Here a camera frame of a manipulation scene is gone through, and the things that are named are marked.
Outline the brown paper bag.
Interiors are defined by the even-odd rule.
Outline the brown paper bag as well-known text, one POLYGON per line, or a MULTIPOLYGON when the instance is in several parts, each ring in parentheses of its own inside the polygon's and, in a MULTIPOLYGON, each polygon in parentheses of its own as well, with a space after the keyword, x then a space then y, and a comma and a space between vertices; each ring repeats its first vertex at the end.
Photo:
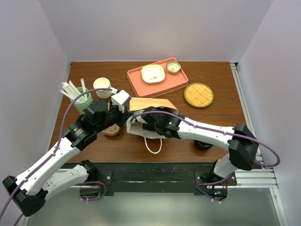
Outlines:
POLYGON ((134 97, 130 100, 129 111, 133 115, 126 122, 127 133, 143 137, 152 154, 161 151, 163 139, 179 138, 179 124, 185 117, 168 99, 134 97), (149 148, 148 139, 160 141, 158 151, 153 152, 149 148))

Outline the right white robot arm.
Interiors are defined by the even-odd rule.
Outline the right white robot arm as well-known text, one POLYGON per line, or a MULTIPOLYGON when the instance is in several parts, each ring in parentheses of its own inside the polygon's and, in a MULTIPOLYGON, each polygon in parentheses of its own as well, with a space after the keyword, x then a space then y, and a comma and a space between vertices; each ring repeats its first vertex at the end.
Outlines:
POLYGON ((236 170, 251 171, 258 149, 255 137, 244 124, 236 127, 219 127, 194 121, 169 110, 149 107, 139 116, 143 128, 154 131, 165 138, 191 139, 204 150, 218 146, 226 151, 223 158, 216 160, 203 180, 220 185, 236 170))

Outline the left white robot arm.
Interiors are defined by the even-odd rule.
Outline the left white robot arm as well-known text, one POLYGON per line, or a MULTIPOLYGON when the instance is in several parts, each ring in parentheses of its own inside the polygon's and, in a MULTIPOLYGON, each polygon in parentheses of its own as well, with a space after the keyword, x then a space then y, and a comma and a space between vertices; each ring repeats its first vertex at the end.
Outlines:
POLYGON ((99 132, 115 124, 123 126, 130 116, 128 105, 129 100, 93 101, 34 165, 17 177, 8 176, 3 180, 10 200, 23 216, 35 214, 49 199, 73 185, 97 182, 98 170, 88 160, 58 177, 54 173, 94 142, 99 132))

